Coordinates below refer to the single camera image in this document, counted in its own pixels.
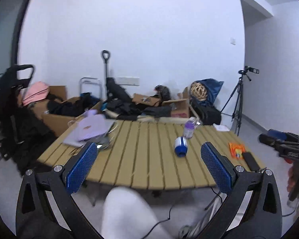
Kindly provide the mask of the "black bag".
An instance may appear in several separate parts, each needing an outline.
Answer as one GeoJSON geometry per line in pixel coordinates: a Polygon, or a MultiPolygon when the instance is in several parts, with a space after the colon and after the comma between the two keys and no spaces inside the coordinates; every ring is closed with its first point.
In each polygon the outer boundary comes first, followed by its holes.
{"type": "Polygon", "coordinates": [[[191,106],[203,122],[203,125],[220,125],[221,113],[214,106],[202,106],[195,100],[191,100],[191,106]]]}

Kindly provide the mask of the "orange snack packet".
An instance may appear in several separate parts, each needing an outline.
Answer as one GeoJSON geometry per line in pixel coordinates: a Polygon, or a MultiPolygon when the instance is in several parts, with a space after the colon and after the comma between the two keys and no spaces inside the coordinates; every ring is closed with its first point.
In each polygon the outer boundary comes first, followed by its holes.
{"type": "Polygon", "coordinates": [[[228,145],[232,158],[241,159],[242,154],[246,152],[245,146],[242,144],[229,142],[228,145]]]}

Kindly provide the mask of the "open cardboard box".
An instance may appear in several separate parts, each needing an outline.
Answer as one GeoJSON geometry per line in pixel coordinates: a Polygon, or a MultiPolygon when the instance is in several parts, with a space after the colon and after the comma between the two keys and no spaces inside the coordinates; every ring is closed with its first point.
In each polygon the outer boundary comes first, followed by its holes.
{"type": "Polygon", "coordinates": [[[185,87],[181,93],[178,93],[178,99],[163,101],[162,105],[171,107],[171,117],[173,118],[189,118],[190,102],[188,87],[185,87]]]}

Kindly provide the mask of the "purple cloth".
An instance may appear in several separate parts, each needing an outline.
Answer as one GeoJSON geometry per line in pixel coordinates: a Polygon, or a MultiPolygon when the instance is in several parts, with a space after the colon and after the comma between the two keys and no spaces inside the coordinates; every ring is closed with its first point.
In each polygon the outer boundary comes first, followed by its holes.
{"type": "Polygon", "coordinates": [[[81,129],[84,132],[90,132],[90,134],[95,138],[97,136],[107,134],[114,122],[115,120],[113,119],[106,119],[103,114],[88,115],[77,123],[74,130],[81,129]]]}

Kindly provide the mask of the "woven rattan ball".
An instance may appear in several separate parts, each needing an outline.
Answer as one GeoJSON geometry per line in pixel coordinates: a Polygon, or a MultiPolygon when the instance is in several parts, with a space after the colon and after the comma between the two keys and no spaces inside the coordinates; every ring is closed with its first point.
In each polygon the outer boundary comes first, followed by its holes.
{"type": "Polygon", "coordinates": [[[207,100],[207,89],[202,83],[193,82],[190,87],[190,95],[198,101],[207,100]]]}

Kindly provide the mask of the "folding chair frame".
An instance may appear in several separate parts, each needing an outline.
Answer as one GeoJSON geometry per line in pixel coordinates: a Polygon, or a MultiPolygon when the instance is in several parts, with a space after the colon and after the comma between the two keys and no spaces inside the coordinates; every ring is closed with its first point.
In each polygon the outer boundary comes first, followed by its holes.
{"type": "Polygon", "coordinates": [[[79,80],[79,94],[90,93],[92,96],[102,99],[102,82],[98,78],[83,77],[79,80]]]}

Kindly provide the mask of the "white trouser leg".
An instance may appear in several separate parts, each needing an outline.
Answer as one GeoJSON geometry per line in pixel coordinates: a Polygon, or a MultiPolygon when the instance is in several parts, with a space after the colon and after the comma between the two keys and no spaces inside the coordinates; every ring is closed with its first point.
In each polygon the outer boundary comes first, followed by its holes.
{"type": "Polygon", "coordinates": [[[106,196],[100,234],[103,238],[172,238],[143,197],[126,187],[115,187],[106,196]]]}

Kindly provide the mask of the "blue cloth bag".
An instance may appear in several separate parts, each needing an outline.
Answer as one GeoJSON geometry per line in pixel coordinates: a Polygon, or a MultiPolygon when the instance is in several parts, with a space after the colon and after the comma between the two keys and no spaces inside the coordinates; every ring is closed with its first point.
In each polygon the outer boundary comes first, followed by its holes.
{"type": "Polygon", "coordinates": [[[203,80],[195,81],[196,84],[201,84],[207,90],[206,100],[200,102],[200,105],[212,106],[224,84],[223,81],[217,81],[213,78],[207,78],[203,80]]]}

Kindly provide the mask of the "black stroller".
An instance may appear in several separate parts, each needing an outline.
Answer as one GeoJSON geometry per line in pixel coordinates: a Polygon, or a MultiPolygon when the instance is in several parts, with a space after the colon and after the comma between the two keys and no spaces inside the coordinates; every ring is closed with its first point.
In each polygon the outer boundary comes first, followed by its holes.
{"type": "Polygon", "coordinates": [[[21,175],[35,166],[56,136],[32,110],[20,106],[18,97],[28,88],[33,65],[14,65],[0,77],[0,154],[12,159],[21,175]]]}

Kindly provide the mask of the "blue plastic bottle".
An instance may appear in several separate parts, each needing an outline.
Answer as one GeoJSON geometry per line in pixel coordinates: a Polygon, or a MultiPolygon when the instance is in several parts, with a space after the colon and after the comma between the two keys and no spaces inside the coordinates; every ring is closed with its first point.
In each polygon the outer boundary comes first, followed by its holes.
{"type": "Polygon", "coordinates": [[[179,136],[174,142],[174,152],[177,157],[185,157],[188,152],[188,144],[186,138],[179,136]]]}

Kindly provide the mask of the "purple plastic bottle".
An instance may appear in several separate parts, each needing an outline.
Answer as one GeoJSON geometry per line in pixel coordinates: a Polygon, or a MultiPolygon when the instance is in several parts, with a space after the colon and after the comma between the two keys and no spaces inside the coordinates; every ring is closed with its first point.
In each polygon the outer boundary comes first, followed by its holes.
{"type": "Polygon", "coordinates": [[[186,139],[191,139],[193,137],[195,130],[195,123],[193,120],[189,120],[184,125],[183,137],[186,139]]]}

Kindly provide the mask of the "wall light switch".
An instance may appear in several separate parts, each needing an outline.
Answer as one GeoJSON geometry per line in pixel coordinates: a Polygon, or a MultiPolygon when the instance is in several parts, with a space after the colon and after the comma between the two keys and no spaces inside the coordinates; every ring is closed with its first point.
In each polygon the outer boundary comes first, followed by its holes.
{"type": "Polygon", "coordinates": [[[230,39],[230,43],[231,43],[232,45],[236,45],[236,39],[235,39],[235,38],[231,38],[231,39],[230,39]]]}

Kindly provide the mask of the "black clothing pile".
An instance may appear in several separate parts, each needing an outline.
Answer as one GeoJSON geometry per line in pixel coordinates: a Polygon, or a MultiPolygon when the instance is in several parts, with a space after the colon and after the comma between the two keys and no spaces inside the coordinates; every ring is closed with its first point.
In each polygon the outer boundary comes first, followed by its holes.
{"type": "Polygon", "coordinates": [[[152,116],[154,118],[171,116],[171,107],[163,106],[161,102],[156,107],[135,104],[125,89],[118,85],[113,78],[108,78],[107,88],[110,97],[102,104],[101,109],[116,113],[118,119],[137,120],[138,116],[152,116]]]}

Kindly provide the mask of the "white wall socket strip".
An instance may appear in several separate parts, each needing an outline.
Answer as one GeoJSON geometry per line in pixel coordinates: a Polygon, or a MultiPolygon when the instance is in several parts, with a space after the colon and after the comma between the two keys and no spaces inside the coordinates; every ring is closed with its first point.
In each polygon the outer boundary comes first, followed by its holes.
{"type": "Polygon", "coordinates": [[[115,82],[119,85],[125,85],[125,86],[139,86],[140,78],[139,77],[115,77],[115,82]]]}

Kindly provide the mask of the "flat cardboard box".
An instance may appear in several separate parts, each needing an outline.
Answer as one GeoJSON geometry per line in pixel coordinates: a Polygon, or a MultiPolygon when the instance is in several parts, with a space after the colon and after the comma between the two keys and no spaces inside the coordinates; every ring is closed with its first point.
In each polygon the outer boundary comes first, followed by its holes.
{"type": "Polygon", "coordinates": [[[159,106],[161,100],[159,98],[153,97],[153,96],[144,96],[142,94],[135,93],[133,95],[132,101],[135,104],[143,104],[150,107],[156,107],[159,106]]]}

